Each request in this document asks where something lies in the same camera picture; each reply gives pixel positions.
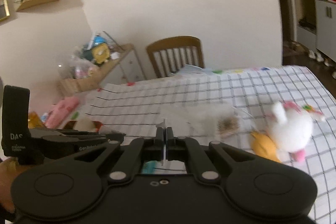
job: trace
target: wooden chair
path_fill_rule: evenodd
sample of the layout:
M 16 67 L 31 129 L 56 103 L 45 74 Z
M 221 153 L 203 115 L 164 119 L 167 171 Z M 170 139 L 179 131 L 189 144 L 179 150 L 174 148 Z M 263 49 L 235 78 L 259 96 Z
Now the wooden chair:
M 158 78 L 177 72 L 185 64 L 204 68 L 201 41 L 197 37 L 161 39 L 148 45 L 147 53 Z

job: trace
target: dark wooden floor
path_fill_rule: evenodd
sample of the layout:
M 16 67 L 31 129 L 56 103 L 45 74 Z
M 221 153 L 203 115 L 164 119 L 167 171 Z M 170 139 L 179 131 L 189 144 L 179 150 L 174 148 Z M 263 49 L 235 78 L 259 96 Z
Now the dark wooden floor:
M 323 62 L 318 63 L 316 60 L 310 59 L 307 55 L 293 55 L 283 58 L 283 65 L 305 66 L 310 69 L 327 90 L 336 98 L 336 80 L 331 74 L 335 71 L 334 67 L 327 67 Z

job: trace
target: white plush toy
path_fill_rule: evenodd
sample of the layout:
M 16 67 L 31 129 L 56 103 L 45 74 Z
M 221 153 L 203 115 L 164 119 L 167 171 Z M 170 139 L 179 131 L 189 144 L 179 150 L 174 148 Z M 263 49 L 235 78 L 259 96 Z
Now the white plush toy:
M 303 161 L 304 148 L 313 133 L 313 119 L 325 121 L 325 117 L 309 105 L 299 107 L 294 102 L 276 102 L 272 113 L 267 130 L 269 137 L 279 149 L 291 153 L 296 161 Z

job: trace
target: checkered tablecloth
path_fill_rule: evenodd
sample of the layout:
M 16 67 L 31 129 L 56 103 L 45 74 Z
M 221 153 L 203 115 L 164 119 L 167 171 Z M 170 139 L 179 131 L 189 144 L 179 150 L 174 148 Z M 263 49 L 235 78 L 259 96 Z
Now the checkered tablecloth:
M 306 160 L 298 163 L 288 153 L 278 152 L 280 160 L 310 174 L 317 186 L 318 197 L 310 217 L 318 224 L 336 222 L 336 104 L 335 99 L 310 70 L 299 66 L 247 69 L 222 75 L 190 75 L 156 81 L 139 82 L 132 87 L 107 84 L 82 108 L 82 115 L 93 121 L 127 134 L 125 144 L 139 136 L 154 136 L 156 125 L 163 121 L 160 110 L 163 105 L 198 105 L 226 101 L 241 113 L 239 133 L 221 139 L 229 145 L 252 152 L 250 147 L 251 125 L 263 131 L 267 114 L 275 101 L 295 101 L 298 105 L 311 105 L 323 112 L 326 122 L 314 124 L 312 140 L 306 147 Z M 202 145 L 214 140 L 214 136 L 200 135 L 185 122 L 169 124 L 175 136 L 191 136 Z M 157 172 L 183 173 L 181 162 L 166 162 L 157 166 Z

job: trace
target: white wall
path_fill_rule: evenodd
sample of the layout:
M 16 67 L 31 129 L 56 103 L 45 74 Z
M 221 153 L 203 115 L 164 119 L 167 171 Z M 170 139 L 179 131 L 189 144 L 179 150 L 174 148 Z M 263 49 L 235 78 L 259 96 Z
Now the white wall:
M 90 40 L 81 0 L 60 0 L 16 13 L 0 24 L 0 77 L 31 89 L 31 109 L 43 113 L 61 95 L 57 61 Z
M 207 67 L 280 65 L 278 0 L 83 0 L 93 30 L 135 45 L 144 71 L 154 71 L 145 47 L 158 39 L 192 35 L 201 39 Z

